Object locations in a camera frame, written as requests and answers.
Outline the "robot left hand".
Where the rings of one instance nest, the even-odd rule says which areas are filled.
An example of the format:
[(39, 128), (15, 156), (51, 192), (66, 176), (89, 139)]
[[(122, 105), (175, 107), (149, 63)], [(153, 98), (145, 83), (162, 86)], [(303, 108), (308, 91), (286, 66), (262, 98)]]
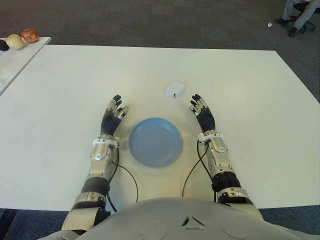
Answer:
[(120, 122), (127, 115), (129, 107), (119, 107), (121, 103), (121, 96), (118, 94), (108, 103), (100, 125), (101, 135), (113, 136)]

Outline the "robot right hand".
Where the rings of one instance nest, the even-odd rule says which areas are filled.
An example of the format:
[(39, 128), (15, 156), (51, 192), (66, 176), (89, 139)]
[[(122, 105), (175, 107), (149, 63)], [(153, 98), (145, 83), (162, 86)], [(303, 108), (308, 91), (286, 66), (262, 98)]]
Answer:
[(214, 116), (206, 101), (200, 95), (192, 96), (189, 109), (195, 115), (203, 133), (216, 130)]

